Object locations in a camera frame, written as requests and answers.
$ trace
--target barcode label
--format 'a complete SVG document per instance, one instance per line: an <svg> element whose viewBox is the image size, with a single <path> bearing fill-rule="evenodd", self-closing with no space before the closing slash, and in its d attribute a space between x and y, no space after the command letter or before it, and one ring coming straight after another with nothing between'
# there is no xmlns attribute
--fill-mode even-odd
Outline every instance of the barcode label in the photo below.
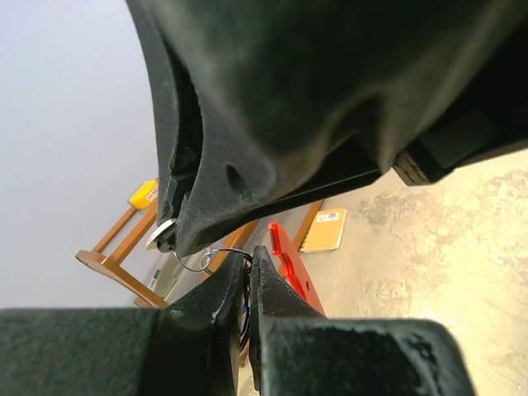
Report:
<svg viewBox="0 0 528 396"><path fill-rule="evenodd" d="M159 273L161 272L162 270L160 269L157 269L156 272L154 272L154 276L152 277L152 280L150 281L150 285L148 285L148 288L153 290L154 289L154 286L156 285L156 282L158 281L158 276L159 276Z"/></svg>
<svg viewBox="0 0 528 396"><path fill-rule="evenodd" d="M339 220L339 213L326 213L326 214L320 214L317 216L317 222L322 223L324 221L335 221Z"/></svg>
<svg viewBox="0 0 528 396"><path fill-rule="evenodd" d="M157 196L158 196L158 184L154 186L154 188L147 194L145 198L147 199L148 202L153 202Z"/></svg>

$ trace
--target wooden frame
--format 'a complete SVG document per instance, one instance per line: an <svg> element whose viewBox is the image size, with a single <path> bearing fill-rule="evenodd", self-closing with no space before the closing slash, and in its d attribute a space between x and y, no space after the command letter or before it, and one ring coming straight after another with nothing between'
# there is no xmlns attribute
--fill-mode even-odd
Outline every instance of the wooden frame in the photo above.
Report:
<svg viewBox="0 0 528 396"><path fill-rule="evenodd" d="M79 250L75 257L88 268L121 283L138 295L145 305L154 308L166 308L168 303L164 299L121 268L121 263L155 223L158 213L157 201L154 201L147 208L144 216L125 236L114 252L109 256L102 254L103 249L110 244L137 212L135 208L129 208L91 251Z"/></svg>

